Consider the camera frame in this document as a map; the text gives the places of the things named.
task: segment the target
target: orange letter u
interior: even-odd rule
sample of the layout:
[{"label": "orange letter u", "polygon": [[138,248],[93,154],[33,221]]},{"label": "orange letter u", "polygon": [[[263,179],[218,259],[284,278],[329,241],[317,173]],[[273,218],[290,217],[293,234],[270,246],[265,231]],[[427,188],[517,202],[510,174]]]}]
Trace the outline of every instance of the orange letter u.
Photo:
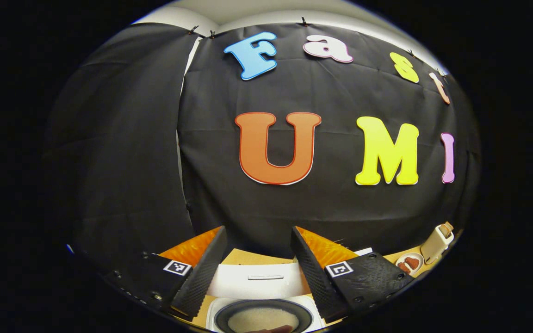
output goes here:
[{"label": "orange letter u", "polygon": [[273,114],[247,112],[236,117],[240,127],[240,166],[251,179],[263,184],[290,185],[310,173],[314,160],[314,129],[322,122],[315,113],[294,112],[287,122],[295,127],[293,160],[287,166],[269,163],[268,129],[276,122]]}]

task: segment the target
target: food on plate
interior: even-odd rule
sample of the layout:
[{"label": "food on plate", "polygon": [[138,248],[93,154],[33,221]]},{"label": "food on plate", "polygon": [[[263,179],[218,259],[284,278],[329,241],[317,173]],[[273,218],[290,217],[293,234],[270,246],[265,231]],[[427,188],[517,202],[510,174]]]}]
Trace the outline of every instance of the food on plate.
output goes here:
[{"label": "food on plate", "polygon": [[407,272],[408,274],[410,274],[410,270],[408,267],[406,267],[406,264],[405,263],[398,263],[398,268],[400,268],[401,270],[404,270],[405,272]]},{"label": "food on plate", "polygon": [[404,261],[412,268],[413,270],[416,270],[417,267],[419,267],[419,259],[412,258],[412,257],[406,257]]}]

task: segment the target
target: small plate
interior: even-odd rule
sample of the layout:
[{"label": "small plate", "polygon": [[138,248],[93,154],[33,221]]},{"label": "small plate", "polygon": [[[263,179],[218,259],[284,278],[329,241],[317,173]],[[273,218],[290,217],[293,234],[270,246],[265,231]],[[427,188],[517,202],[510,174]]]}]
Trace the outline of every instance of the small plate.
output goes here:
[{"label": "small plate", "polygon": [[[404,260],[407,257],[411,257],[411,258],[417,259],[419,261],[419,265],[417,267],[415,267],[414,269],[411,269],[409,264],[404,263]],[[420,253],[406,253],[406,254],[403,254],[401,257],[398,258],[398,260],[396,261],[396,266],[398,266],[398,264],[400,264],[400,263],[406,264],[406,267],[408,267],[410,269],[410,275],[412,275],[412,274],[417,273],[421,269],[421,267],[423,267],[424,261],[423,261],[423,256],[420,255]]]}]

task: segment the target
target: black cloth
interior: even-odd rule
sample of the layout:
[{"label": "black cloth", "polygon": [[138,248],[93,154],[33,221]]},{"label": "black cloth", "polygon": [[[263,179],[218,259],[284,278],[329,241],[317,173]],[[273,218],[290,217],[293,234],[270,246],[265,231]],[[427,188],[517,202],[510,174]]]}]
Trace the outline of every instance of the black cloth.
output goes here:
[{"label": "black cloth", "polygon": [[[223,50],[263,31],[277,36],[269,41],[277,54],[263,55],[275,59],[277,67],[244,81],[237,59]],[[353,62],[305,53],[305,38],[313,34],[343,41]],[[398,75],[391,52],[409,59],[418,84]],[[447,95],[454,97],[446,105],[429,73],[440,78],[435,69],[393,44],[325,25],[256,25],[201,40],[184,79],[178,118],[184,191],[195,229],[225,225],[232,246],[290,258],[293,225],[354,251],[372,247],[383,254],[420,245],[445,221],[463,228],[462,217],[474,199],[470,193],[480,178],[479,134],[457,83],[440,78]],[[322,117],[309,175],[286,186],[250,179],[239,164],[235,117],[274,114],[268,159],[287,165],[293,157],[294,129],[285,117],[297,111]],[[383,179],[374,186],[355,183],[364,155],[364,133],[356,125],[361,116],[381,119],[393,141],[404,123],[419,129],[416,185],[398,185],[396,177],[390,184]],[[441,180],[444,132],[455,139],[451,184]]]},{"label": "black cloth", "polygon": [[[63,225],[44,215],[35,186],[45,119],[77,61],[163,4],[14,2],[0,10],[0,331],[185,330],[74,265],[57,230]],[[367,8],[457,78],[480,124],[483,173],[467,230],[435,270],[389,305],[332,331],[387,332],[413,320],[463,333],[487,322],[533,328],[533,3],[381,1]],[[508,255],[514,259],[504,264]]]},{"label": "black cloth", "polygon": [[176,157],[182,77],[196,34],[131,25],[77,70],[51,113],[43,154],[50,204],[74,251],[103,270],[195,235]]}]

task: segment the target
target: blue letter f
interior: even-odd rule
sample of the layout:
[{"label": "blue letter f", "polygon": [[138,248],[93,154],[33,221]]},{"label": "blue letter f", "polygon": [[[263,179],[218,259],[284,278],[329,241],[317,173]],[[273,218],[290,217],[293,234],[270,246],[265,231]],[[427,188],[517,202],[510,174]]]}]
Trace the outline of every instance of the blue letter f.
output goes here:
[{"label": "blue letter f", "polygon": [[[233,54],[242,66],[242,80],[250,80],[264,72],[268,72],[277,65],[276,61],[267,61],[260,55],[261,53],[266,53],[267,55],[274,56],[277,53],[273,44],[265,41],[265,39],[273,40],[275,38],[277,36],[271,32],[261,32],[260,34],[232,44],[223,51]],[[261,42],[258,42],[258,46],[253,47],[252,44],[258,40]]]}]

